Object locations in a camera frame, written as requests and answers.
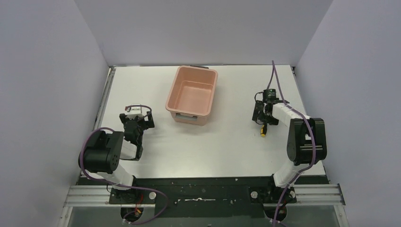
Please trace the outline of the yellow black handled screwdriver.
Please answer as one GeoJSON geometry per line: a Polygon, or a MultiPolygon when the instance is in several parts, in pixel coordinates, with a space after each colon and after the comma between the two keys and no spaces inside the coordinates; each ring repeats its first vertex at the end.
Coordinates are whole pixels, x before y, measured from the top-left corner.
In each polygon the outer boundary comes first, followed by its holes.
{"type": "Polygon", "coordinates": [[[262,137],[265,137],[266,134],[267,134],[267,124],[263,124],[262,127],[261,127],[261,130],[260,130],[260,135],[262,137]]]}

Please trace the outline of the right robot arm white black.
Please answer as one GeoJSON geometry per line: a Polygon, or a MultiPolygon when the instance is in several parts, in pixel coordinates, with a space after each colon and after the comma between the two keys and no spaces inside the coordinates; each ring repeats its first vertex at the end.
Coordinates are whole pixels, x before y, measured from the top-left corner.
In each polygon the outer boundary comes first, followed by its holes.
{"type": "Polygon", "coordinates": [[[289,192],[297,178],[317,162],[327,157],[324,120],[311,118],[280,100],[275,89],[260,92],[262,99],[255,100],[252,121],[261,126],[260,135],[266,136],[268,126],[283,124],[288,127],[287,161],[272,175],[269,199],[291,197],[289,192]]]}

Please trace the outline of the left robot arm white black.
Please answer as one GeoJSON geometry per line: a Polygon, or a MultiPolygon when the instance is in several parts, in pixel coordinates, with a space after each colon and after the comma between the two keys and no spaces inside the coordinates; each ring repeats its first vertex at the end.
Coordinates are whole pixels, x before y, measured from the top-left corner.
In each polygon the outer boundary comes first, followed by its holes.
{"type": "Polygon", "coordinates": [[[140,190],[134,186],[135,177],[127,172],[120,160],[138,161],[143,152],[144,131],[154,128],[151,111],[142,114],[121,113],[119,115],[123,131],[105,132],[103,127],[91,134],[83,146],[78,158],[78,165],[89,173],[101,176],[100,181],[120,190],[121,197],[128,203],[139,199],[140,190]]]}

